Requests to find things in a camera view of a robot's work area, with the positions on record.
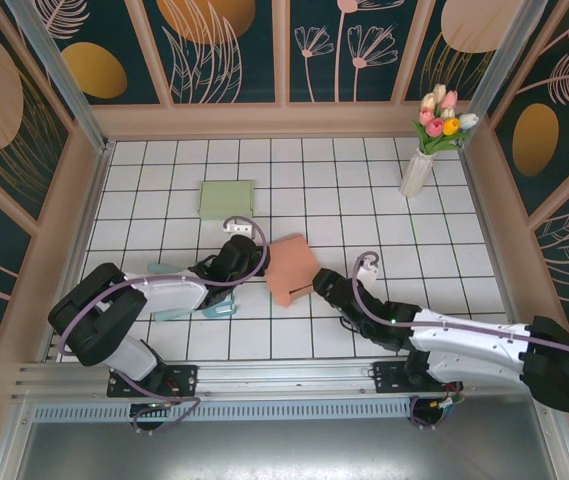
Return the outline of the pink paper box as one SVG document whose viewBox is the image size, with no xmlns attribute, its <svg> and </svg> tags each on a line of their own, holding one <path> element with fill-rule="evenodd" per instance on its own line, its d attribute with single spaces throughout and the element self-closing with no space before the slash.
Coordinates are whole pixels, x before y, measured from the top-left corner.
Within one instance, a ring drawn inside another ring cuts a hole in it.
<svg viewBox="0 0 569 480">
<path fill-rule="evenodd" d="M 320 266 L 303 235 L 290 235 L 270 244 L 269 254 L 264 278 L 276 304 L 288 308 L 313 291 Z"/>
</svg>

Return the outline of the green paper box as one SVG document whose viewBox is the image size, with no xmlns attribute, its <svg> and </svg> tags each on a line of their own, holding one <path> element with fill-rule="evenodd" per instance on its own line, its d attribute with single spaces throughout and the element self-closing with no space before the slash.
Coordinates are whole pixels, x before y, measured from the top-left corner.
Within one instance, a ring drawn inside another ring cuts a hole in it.
<svg viewBox="0 0 569 480">
<path fill-rule="evenodd" d="M 202 220 L 224 220 L 233 215 L 252 218 L 254 182 L 213 180 L 200 185 L 198 214 Z"/>
</svg>

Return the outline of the blue toy garden fork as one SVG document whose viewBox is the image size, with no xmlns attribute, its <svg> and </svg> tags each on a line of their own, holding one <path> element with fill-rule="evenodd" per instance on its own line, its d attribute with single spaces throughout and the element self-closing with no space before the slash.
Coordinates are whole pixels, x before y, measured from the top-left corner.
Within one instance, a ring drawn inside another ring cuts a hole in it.
<svg viewBox="0 0 569 480">
<path fill-rule="evenodd" d="M 214 319 L 226 315 L 232 315 L 236 311 L 237 308 L 235 303 L 233 299 L 230 299 L 201 310 L 172 309 L 152 313 L 151 319 L 156 322 L 173 321 L 184 316 L 192 315 L 193 313 L 201 313 L 208 319 Z"/>
</svg>

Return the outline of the white ribbed vase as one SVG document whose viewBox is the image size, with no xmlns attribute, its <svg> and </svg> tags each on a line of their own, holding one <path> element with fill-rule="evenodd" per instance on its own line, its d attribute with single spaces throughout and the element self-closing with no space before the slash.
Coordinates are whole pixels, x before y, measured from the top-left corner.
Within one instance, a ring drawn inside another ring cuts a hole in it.
<svg viewBox="0 0 569 480">
<path fill-rule="evenodd" d="M 417 196 L 432 173 L 434 156 L 423 153 L 419 148 L 410 159 L 399 192 L 405 198 Z"/>
</svg>

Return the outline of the grey metal sheet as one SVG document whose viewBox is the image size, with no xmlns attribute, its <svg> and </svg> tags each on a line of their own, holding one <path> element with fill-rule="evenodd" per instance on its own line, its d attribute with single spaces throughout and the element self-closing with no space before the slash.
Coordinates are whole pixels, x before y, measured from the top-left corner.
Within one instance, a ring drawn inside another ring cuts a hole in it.
<svg viewBox="0 0 569 480">
<path fill-rule="evenodd" d="M 18 480 L 556 480 L 535 435 L 401 419 L 39 424 Z"/>
</svg>

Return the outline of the artificial tulip bouquet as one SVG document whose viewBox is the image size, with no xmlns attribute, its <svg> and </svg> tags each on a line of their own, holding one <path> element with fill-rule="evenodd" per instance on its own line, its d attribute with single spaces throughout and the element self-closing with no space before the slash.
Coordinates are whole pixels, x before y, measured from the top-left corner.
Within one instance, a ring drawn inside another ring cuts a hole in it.
<svg viewBox="0 0 569 480">
<path fill-rule="evenodd" d="M 425 156 L 459 148 L 470 131 L 479 123 L 475 113 L 456 111 L 458 92 L 444 84 L 436 84 L 420 102 L 413 126 L 418 138 L 418 151 Z"/>
</svg>

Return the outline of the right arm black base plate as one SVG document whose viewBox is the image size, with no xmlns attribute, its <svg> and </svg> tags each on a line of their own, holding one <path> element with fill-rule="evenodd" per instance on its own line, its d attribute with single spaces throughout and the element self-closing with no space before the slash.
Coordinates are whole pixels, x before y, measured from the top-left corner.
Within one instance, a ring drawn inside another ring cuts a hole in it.
<svg viewBox="0 0 569 480">
<path fill-rule="evenodd" d="M 427 373 L 428 355 L 412 352 L 406 358 L 378 361 L 368 370 L 380 393 L 444 393 L 446 384 Z"/>
</svg>

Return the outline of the aluminium front rail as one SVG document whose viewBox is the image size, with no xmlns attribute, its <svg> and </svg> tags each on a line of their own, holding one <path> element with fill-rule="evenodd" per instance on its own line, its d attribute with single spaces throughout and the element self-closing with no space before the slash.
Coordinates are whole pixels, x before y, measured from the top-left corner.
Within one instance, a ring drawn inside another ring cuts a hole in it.
<svg viewBox="0 0 569 480">
<path fill-rule="evenodd" d="M 195 395 L 216 400 L 371 398 L 368 370 L 378 357 L 307 360 L 194 361 Z M 109 370 L 79 363 L 23 364 L 9 383 L 10 398 L 43 402 L 114 402 L 106 396 Z"/>
</svg>

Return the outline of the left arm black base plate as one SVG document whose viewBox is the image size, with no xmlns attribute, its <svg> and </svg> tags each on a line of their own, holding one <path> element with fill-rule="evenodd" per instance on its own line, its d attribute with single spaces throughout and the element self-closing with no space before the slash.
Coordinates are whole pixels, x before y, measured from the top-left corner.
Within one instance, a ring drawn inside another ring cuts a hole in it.
<svg viewBox="0 0 569 480">
<path fill-rule="evenodd" d="M 154 395 L 166 397 L 190 397 L 195 395 L 198 376 L 196 365 L 156 366 L 144 379 L 135 384 Z M 110 370 L 106 396 L 109 398 L 135 398 L 144 394 L 131 387 L 120 375 Z"/>
</svg>

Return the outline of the aluminium corner post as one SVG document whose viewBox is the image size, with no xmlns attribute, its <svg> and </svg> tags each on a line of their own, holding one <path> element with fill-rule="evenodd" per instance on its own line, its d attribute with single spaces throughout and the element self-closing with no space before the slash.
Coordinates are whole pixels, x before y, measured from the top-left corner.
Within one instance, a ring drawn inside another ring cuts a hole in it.
<svg viewBox="0 0 569 480">
<path fill-rule="evenodd" d="M 500 41 L 468 109 L 482 119 L 538 25 L 548 0 L 523 0 Z"/>
<path fill-rule="evenodd" d="M 67 67 L 53 38 L 46 31 L 30 0 L 5 0 L 17 24 L 22 28 L 38 58 L 72 110 L 76 120 L 99 154 L 106 150 L 107 138 L 93 115 L 85 95 Z"/>
</svg>

